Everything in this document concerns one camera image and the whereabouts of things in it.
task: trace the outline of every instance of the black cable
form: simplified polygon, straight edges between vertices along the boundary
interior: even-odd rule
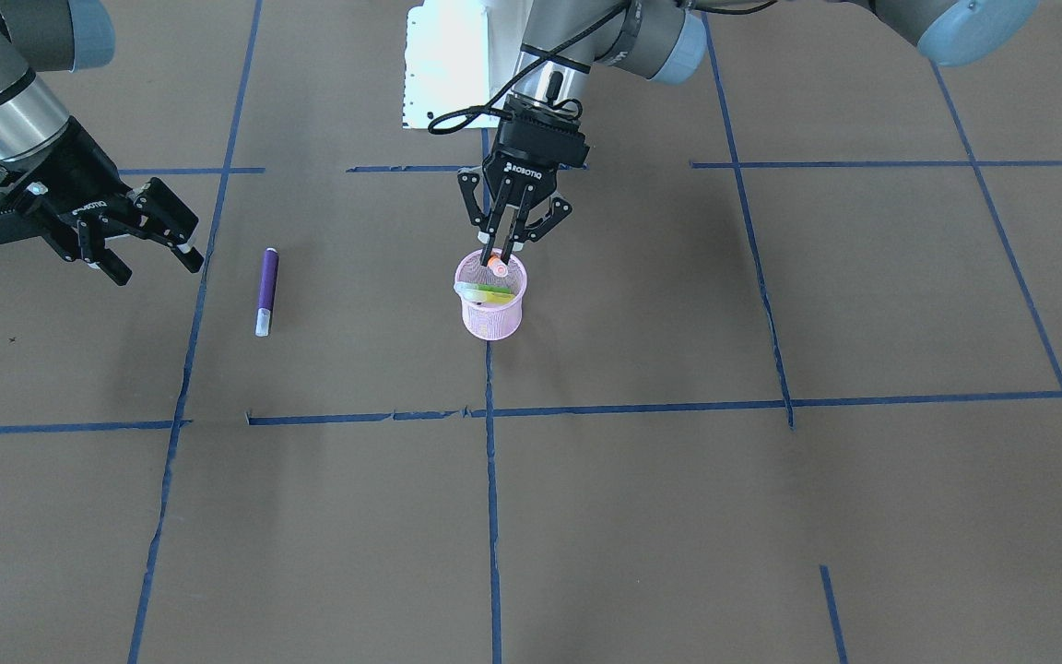
[[[511,91],[511,88],[515,87],[515,85],[518,85],[519,81],[527,79],[528,73],[531,73],[534,70],[536,70],[536,68],[542,67],[544,63],[547,63],[548,59],[554,58],[555,55],[561,54],[564,51],[568,51],[569,49],[571,49],[572,46],[577,46],[577,44],[584,40],[594,32],[601,30],[602,27],[604,27],[604,24],[607,24],[609,21],[614,20],[615,17],[619,17],[620,14],[624,13],[627,8],[629,8],[629,3],[617,4],[616,7],[609,11],[609,13],[606,13],[605,16],[599,18],[598,21],[595,22],[595,24],[590,24],[589,27],[586,27],[586,29],[579,32],[576,37],[569,38],[568,41],[564,41],[560,46],[556,46],[555,49],[548,51],[547,54],[539,55],[538,58],[534,59],[534,63],[531,63],[530,65],[523,67],[521,70],[519,70],[519,72],[515,73],[513,79],[507,81],[507,84],[502,85],[502,88],[499,89],[498,93],[494,95],[494,97],[491,98],[490,101],[486,101],[484,105],[468,106],[468,108],[457,109],[453,110],[453,113],[445,114],[444,116],[434,118],[433,122],[429,122],[429,133],[433,136],[445,136],[448,134],[457,134],[457,132],[464,130],[469,124],[469,122],[476,121],[476,119],[480,118],[481,116],[493,116],[501,119],[511,119],[512,116],[510,113],[507,113],[507,110],[504,109],[496,108],[494,104],[497,104],[497,102],[502,101],[502,97],[506,97],[507,92]],[[584,106],[581,105],[581,102],[579,102],[579,100],[561,101],[560,104],[558,104],[558,106],[563,106],[564,104],[568,104],[568,102],[570,101],[577,103],[577,110],[578,110],[577,117],[581,116],[581,114],[584,113]],[[443,124],[443,122],[449,121],[450,119],[453,118],[461,118],[461,117],[466,119],[464,119],[464,122],[461,122],[460,124],[450,126],[447,130],[440,130],[438,127],[438,125]]]
[[[707,12],[708,14],[723,14],[725,17],[747,17],[749,14],[755,14],[756,12],[763,12],[767,8],[772,7],[773,4],[778,3],[778,0],[768,0],[768,3],[755,5],[755,7],[749,7],[747,10],[724,10],[721,7],[700,7],[696,4],[696,8],[700,12]]]
[[[577,109],[572,113],[572,119],[581,119],[581,117],[584,116],[584,104],[582,104],[579,100],[564,100],[558,102],[558,104],[553,105],[551,109],[564,110],[565,106],[568,106],[569,104],[577,106]]]

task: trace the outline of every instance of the green object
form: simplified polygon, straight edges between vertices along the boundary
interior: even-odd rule
[[[477,305],[506,305],[514,302],[514,291],[504,286],[485,286],[484,283],[458,282],[453,285],[462,299]]]

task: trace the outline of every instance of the robotiq logo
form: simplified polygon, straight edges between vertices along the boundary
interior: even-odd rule
[[[526,175],[528,177],[534,177],[535,180],[543,180],[543,173],[536,170],[531,170],[528,168],[523,168],[519,165],[513,165],[507,163],[507,168],[502,169],[502,172],[517,172],[519,175]]]
[[[83,214],[83,211],[95,210],[97,207],[107,207],[105,201],[97,201],[96,203],[88,203],[87,206],[76,207],[71,214]]]

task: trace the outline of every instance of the purple marker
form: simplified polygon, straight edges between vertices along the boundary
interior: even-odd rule
[[[273,296],[277,292],[277,251],[264,251],[261,263],[261,296],[257,299],[256,336],[269,337],[269,322],[273,319]]]

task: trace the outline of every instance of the pink mesh cup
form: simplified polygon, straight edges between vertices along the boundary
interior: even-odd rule
[[[477,304],[461,297],[461,321],[468,331],[484,341],[498,341],[514,335],[523,323],[523,293],[527,290],[528,273],[523,261],[511,256],[507,276],[495,276],[481,265],[481,252],[469,254],[458,266],[455,282],[481,283],[484,286],[507,287],[514,292],[514,300],[503,304]],[[496,249],[494,254],[501,253]]]

